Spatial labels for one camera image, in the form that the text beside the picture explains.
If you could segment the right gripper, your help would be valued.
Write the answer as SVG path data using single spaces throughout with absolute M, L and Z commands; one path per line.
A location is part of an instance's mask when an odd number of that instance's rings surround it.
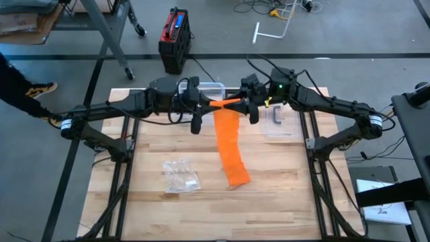
M 224 104 L 224 108 L 232 110 L 238 113 L 248 113 L 249 122 L 251 124 L 256 124 L 259 121 L 259 106 L 264 106 L 265 101 L 268 99 L 267 88 L 264 92 L 254 93 L 252 91 L 237 91 L 228 96 L 228 99 L 242 99 L 238 102 L 232 102 L 229 104 Z

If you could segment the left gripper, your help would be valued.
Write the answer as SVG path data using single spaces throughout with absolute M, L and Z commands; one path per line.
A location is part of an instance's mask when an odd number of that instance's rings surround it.
M 187 83 L 188 85 L 193 85 L 198 87 L 198 85 L 200 84 L 200 80 L 199 77 L 190 77 L 190 78 L 182 78 L 178 81 L 177 83 L 177 98 L 179 100 L 179 102 L 181 103 L 181 106 L 183 108 L 185 108 L 188 112 L 193 114 L 193 117 L 191 119 L 191 133 L 192 134 L 199 134 L 200 130 L 201 130 L 201 125 L 202 125 L 202 116 L 201 114 L 208 114 L 210 112 L 214 112 L 216 110 L 220 110 L 221 107 L 218 106 L 211 106 L 210 102 L 214 102 L 214 99 L 209 98 L 208 96 L 206 96 L 204 93 L 200 94 L 200 104 L 202 105 L 200 107 L 200 113 L 198 111 L 196 111 L 196 108 L 199 104 L 198 103 L 193 103 L 193 102 L 187 102 L 182 98 L 182 94 L 183 93 L 179 93 L 179 86 L 181 83 L 183 82 Z

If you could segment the clear plastic container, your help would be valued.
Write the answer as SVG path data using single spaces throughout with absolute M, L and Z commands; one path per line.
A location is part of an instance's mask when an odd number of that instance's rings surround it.
M 216 101 L 223 100 L 226 96 L 225 86 L 221 83 L 201 82 L 198 85 L 198 89 L 206 97 Z M 182 122 L 187 122 L 191 121 L 193 114 L 186 112 L 184 112 L 183 115 L 179 112 L 173 112 L 171 114 L 171 119 L 174 122 L 178 121 L 180 117 L 182 117 Z M 202 126 L 214 126 L 214 117 L 212 112 L 202 116 Z

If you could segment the orange elastic bandage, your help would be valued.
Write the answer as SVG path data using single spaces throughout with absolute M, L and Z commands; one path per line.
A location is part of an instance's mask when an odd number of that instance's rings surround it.
M 226 104 L 238 103 L 240 99 L 211 101 L 210 106 L 218 108 L 213 112 L 218 153 L 230 187 L 237 187 L 251 181 L 239 151 L 240 114 L 229 110 Z

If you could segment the clear lid with black handle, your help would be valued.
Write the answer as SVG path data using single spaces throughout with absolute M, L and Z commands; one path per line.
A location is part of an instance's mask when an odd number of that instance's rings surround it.
M 274 138 L 298 138 L 301 136 L 299 114 L 286 104 L 263 108 L 262 128 L 266 136 Z

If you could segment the clear plastic bag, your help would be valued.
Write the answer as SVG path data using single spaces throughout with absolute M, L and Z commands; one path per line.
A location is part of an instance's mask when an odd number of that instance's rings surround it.
M 163 163 L 167 193 L 193 192 L 201 189 L 198 174 L 187 159 Z

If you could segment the red and black case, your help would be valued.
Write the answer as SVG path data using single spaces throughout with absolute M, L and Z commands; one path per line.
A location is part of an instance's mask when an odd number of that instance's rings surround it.
M 170 9 L 159 38 L 159 54 L 165 72 L 180 75 L 191 49 L 191 30 L 186 9 Z

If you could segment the white T-shaped pipe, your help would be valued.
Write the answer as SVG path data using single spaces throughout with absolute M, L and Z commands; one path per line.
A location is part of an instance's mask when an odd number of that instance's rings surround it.
M 287 9 L 287 7 L 289 7 L 289 6 L 291 7 L 291 10 L 290 10 L 289 16 L 286 18 L 286 23 L 284 25 L 284 30 L 283 30 L 283 32 L 282 32 L 281 35 L 273 35 L 273 34 L 266 34 L 266 33 L 260 32 L 259 31 L 260 23 L 257 22 L 256 25 L 255 25 L 255 31 L 254 31 L 254 34 L 253 34 L 252 44 L 256 44 L 257 38 L 260 37 L 260 36 L 261 37 L 267 37 L 267 38 L 273 38 L 273 39 L 284 39 L 284 37 L 286 36 L 286 33 L 288 31 L 288 28 L 290 26 L 290 23 L 292 21 L 292 18 L 294 16 L 295 8 L 297 6 L 297 3 L 298 3 L 298 0 L 294 0 L 293 3 L 288 3 L 283 8 L 283 12 L 285 12 L 286 9 Z

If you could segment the grey metal cart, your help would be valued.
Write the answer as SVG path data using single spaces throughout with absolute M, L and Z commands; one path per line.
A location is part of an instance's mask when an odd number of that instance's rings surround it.
M 101 10 L 101 2 L 107 4 L 107 13 Z M 129 80 L 134 79 L 126 55 L 120 43 L 124 26 L 129 21 L 134 31 L 140 36 L 146 30 L 138 23 L 131 0 L 58 0 L 63 10 L 61 21 L 54 29 L 60 31 L 97 31 L 103 38 L 100 50 L 101 58 L 111 51 L 114 59 L 124 69 Z

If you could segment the black equipment stand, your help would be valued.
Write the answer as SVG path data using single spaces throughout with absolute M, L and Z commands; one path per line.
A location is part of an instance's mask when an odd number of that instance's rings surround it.
M 400 187 L 412 202 L 430 242 L 430 83 L 419 83 L 415 90 L 391 98 L 404 137 L 420 177 L 403 181 Z

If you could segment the white paper sheet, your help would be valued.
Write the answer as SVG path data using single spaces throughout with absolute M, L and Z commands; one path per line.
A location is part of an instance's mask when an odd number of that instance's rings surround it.
M 378 188 L 384 188 L 386 186 L 392 186 L 393 183 L 386 183 L 380 180 L 370 181 L 357 179 L 356 185 L 358 192 L 366 192 L 368 190 L 375 190 Z M 396 225 L 412 224 L 404 202 L 363 207 L 363 215 L 366 220 L 374 222 L 390 223 Z

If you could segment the person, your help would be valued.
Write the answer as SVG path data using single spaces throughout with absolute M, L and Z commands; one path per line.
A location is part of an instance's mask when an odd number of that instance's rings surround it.
M 54 114 L 36 99 L 53 92 L 57 83 L 32 83 L 17 70 L 0 52 L 0 99 L 34 118 L 47 121 L 60 128 L 62 116 Z

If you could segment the brown cardboard box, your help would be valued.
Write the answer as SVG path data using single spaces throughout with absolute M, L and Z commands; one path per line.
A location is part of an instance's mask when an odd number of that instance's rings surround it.
M 62 13 L 58 3 L 47 14 L 0 14 L 0 44 L 38 45 L 45 43 Z

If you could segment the grey foam sheet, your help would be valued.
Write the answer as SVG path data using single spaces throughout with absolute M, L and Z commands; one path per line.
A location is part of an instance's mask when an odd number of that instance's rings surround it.
M 0 0 L 0 14 L 9 13 L 51 13 L 58 0 Z

